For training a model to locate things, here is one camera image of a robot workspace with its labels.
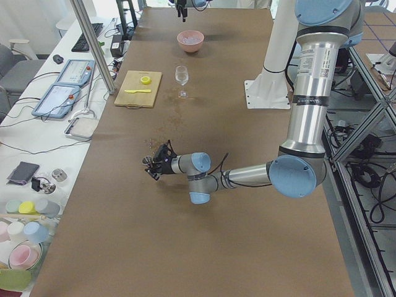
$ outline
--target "chair seat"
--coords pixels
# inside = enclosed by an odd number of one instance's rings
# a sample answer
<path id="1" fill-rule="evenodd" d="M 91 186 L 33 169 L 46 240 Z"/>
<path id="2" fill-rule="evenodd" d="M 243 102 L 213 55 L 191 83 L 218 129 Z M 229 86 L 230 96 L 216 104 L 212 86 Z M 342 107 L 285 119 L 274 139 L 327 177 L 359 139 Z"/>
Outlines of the chair seat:
<path id="1" fill-rule="evenodd" d="M 9 93 L 22 94 L 27 84 L 40 70 L 45 60 L 27 60 L 18 62 L 0 80 L 0 85 Z"/>

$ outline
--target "wooden cutting board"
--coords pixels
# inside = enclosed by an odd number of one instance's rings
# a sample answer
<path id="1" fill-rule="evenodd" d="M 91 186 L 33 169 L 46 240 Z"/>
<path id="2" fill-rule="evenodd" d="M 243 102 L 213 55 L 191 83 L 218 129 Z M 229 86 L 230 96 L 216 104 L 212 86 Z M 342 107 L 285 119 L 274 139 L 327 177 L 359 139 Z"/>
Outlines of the wooden cutting board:
<path id="1" fill-rule="evenodd" d="M 140 82 L 143 76 L 149 76 L 151 83 L 144 85 Z M 114 101 L 116 106 L 126 107 L 146 107 L 153 108 L 155 97 L 157 96 L 158 88 L 162 72 L 154 71 L 135 71 L 130 70 L 127 72 L 124 82 L 118 92 L 117 98 Z M 125 90 L 141 90 L 150 89 L 151 93 L 126 93 Z"/>

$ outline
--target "wine glass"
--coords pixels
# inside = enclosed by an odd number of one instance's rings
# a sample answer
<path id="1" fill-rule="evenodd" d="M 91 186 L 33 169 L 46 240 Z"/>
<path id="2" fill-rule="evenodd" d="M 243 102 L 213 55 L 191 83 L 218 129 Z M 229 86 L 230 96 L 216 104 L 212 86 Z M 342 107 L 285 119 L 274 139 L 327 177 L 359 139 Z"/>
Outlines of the wine glass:
<path id="1" fill-rule="evenodd" d="M 174 73 L 176 81 L 182 86 L 179 91 L 179 98 L 186 99 L 188 97 L 187 92 L 184 90 L 184 85 L 188 82 L 188 70 L 186 66 L 176 67 L 176 72 Z"/>

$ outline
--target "white table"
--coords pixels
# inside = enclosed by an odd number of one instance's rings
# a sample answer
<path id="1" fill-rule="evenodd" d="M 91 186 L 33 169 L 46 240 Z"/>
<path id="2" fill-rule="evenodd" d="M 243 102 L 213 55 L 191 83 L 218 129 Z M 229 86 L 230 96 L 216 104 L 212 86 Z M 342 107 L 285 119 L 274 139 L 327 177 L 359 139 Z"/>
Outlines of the white table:
<path id="1" fill-rule="evenodd" d="M 98 18 L 92 18 L 91 22 L 103 22 L 103 30 L 98 37 L 99 41 L 104 41 L 105 45 L 102 47 L 105 52 L 105 59 L 107 64 L 113 61 L 110 53 L 111 37 L 105 38 L 105 32 L 109 29 L 114 28 L 116 20 L 103 20 Z M 60 72 L 68 59 L 93 59 L 90 52 L 87 53 L 73 53 L 71 51 L 72 46 L 77 41 L 81 34 L 81 29 L 77 21 L 73 23 L 71 28 L 63 36 L 62 40 L 55 47 L 43 67 L 39 70 L 36 76 L 47 72 Z M 56 64 L 52 56 L 59 54 L 64 58 L 62 64 Z M 24 91 L 21 98 L 26 97 L 38 97 L 41 98 L 47 91 L 48 87 L 55 82 L 57 75 L 44 75 L 38 79 L 35 79 Z M 101 113 L 106 105 L 106 99 L 108 96 L 107 89 L 100 79 L 98 69 L 95 72 L 93 90 L 90 95 L 89 108 L 94 110 L 97 119 L 100 119 Z M 80 97 L 87 94 L 88 87 L 82 89 Z M 10 110 L 9 116 L 17 117 L 10 118 L 6 117 L 0 125 L 0 141 L 4 144 L 17 147 L 18 149 L 28 150 L 29 152 L 41 152 L 51 150 L 56 147 L 63 145 L 73 145 L 78 140 L 66 138 L 64 131 L 68 126 L 68 120 L 74 114 L 74 112 L 81 110 L 84 107 L 84 101 L 86 96 L 78 101 L 73 110 L 66 115 L 62 120 L 42 121 L 40 118 L 34 118 L 31 115 L 32 109 L 26 106 L 34 108 L 38 100 L 25 99 L 18 101 L 14 107 Z M 32 155 L 30 153 L 21 152 L 16 149 L 6 147 L 0 144 L 0 213 L 6 212 L 6 203 L 11 199 L 18 199 L 21 201 L 37 201 L 41 198 L 47 198 L 48 200 L 55 201 L 61 205 L 61 211 L 64 210 L 67 199 L 72 191 L 73 185 L 77 179 L 80 168 L 85 158 L 85 154 L 89 148 L 90 143 L 85 142 L 70 147 L 54 150 L 52 152 L 39 153 Z M 57 190 L 52 194 L 44 194 L 42 191 L 35 192 L 31 188 L 31 183 L 24 186 L 7 184 L 7 177 L 10 175 L 12 170 L 19 164 L 20 161 L 29 163 L 35 163 L 40 166 L 36 172 L 36 176 L 48 176 L 56 168 L 63 169 L 67 174 L 67 179 L 62 183 L 56 183 Z M 8 256 L 12 248 L 16 243 L 6 241 L 0 243 L 0 260 L 3 262 L 8 261 Z M 23 296 L 28 296 L 31 288 L 28 288 Z"/>

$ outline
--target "computer mouse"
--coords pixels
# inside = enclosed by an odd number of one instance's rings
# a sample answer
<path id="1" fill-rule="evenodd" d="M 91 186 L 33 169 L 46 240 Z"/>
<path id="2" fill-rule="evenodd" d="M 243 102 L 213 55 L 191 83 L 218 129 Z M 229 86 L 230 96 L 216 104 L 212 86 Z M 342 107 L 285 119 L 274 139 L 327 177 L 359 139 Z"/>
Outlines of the computer mouse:
<path id="1" fill-rule="evenodd" d="M 52 57 L 55 61 L 56 64 L 62 64 L 63 63 L 63 58 L 58 55 L 58 54 L 54 54 L 54 56 Z"/>

